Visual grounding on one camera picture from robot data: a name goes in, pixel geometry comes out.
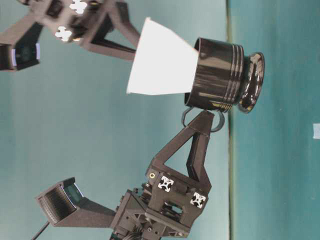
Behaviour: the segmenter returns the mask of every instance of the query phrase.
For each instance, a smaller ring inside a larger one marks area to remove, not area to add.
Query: white tape
[[[313,124],[313,138],[320,139],[320,123]]]

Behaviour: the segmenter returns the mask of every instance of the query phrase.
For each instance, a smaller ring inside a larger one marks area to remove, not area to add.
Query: teal wall
[[[234,109],[234,240],[319,240],[320,1],[229,0],[232,41],[261,51],[255,109]]]
[[[145,17],[190,44],[201,36],[226,40],[224,0],[130,0],[131,20]],[[0,31],[27,9],[0,3]],[[122,42],[119,34],[112,38]],[[75,176],[89,199],[114,209],[139,187],[152,157],[182,129],[183,95],[126,95],[131,63],[63,44],[45,29],[41,64],[0,72],[0,239],[30,239],[46,221],[34,197]],[[210,201],[189,239],[228,239],[228,128],[212,135],[206,169]],[[171,162],[182,169],[183,149]],[[109,229],[49,227],[41,240],[109,239]]]

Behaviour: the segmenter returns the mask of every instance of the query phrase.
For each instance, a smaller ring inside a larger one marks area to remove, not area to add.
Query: black metal frame
[[[65,189],[75,184],[74,177],[58,182],[36,200],[54,227],[111,228],[113,240],[125,240],[132,235],[144,240],[186,238],[203,212],[211,190],[204,163],[213,118],[212,113],[202,111],[165,145],[146,171],[148,183],[142,184],[140,190],[127,190],[116,211],[89,200],[82,193],[78,201],[72,200]],[[188,176],[185,176],[165,163],[190,138]],[[173,183],[165,185],[164,178]]]
[[[0,33],[0,71],[19,71],[39,64],[37,43],[43,26],[54,35],[59,27],[66,28],[71,32],[67,42],[75,42],[90,52],[129,61],[135,57],[134,49],[105,39],[117,29],[134,47],[138,46],[140,34],[130,23],[128,5],[123,0],[82,0],[87,4],[82,14],[69,7],[70,0],[19,2],[28,5],[30,11]]]

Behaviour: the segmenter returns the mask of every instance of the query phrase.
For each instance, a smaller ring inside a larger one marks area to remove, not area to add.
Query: screw
[[[150,173],[149,177],[150,177],[151,179],[154,179],[154,178],[156,177],[156,175],[152,172],[152,173]]]

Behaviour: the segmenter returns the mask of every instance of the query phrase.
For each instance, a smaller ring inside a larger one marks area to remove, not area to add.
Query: black cable
[[[47,221],[45,225],[43,225],[43,227],[36,233],[36,235],[34,235],[34,237],[31,240],[36,240],[40,236],[40,234],[42,234],[42,232],[48,227],[48,225],[49,221]]]

